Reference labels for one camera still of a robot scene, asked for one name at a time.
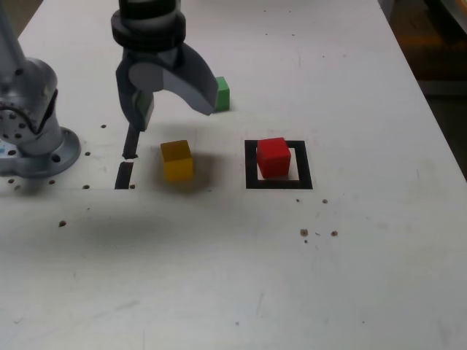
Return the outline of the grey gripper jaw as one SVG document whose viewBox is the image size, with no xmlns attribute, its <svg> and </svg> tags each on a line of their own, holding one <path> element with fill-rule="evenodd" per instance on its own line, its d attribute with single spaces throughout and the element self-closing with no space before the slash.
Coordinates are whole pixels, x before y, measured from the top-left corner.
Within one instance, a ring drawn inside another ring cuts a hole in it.
<svg viewBox="0 0 467 350">
<path fill-rule="evenodd" d="M 168 90 L 199 113 L 216 110 L 218 83 L 206 61 L 192 47 L 177 48 L 173 66 L 163 70 L 163 89 Z"/>
</svg>

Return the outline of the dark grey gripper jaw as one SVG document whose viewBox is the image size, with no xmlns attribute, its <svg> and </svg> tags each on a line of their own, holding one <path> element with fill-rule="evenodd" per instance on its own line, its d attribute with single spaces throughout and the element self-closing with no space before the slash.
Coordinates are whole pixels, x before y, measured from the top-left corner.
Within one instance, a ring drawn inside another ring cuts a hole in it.
<svg viewBox="0 0 467 350">
<path fill-rule="evenodd" d="M 135 131 L 146 131 L 154 110 L 153 93 L 137 88 L 129 79 L 130 67 L 134 64 L 132 52 L 123 51 L 122 60 L 116 70 L 117 90 L 120 106 L 129 125 Z"/>
</svg>

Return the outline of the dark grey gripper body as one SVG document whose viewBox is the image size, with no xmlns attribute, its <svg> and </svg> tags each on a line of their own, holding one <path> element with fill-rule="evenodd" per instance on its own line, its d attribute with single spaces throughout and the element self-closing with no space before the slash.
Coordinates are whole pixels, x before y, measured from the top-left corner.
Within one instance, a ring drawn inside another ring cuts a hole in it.
<svg viewBox="0 0 467 350">
<path fill-rule="evenodd" d="M 179 68 L 183 65 L 182 45 L 165 51 L 123 50 L 122 66 L 148 62 L 163 68 Z"/>
</svg>

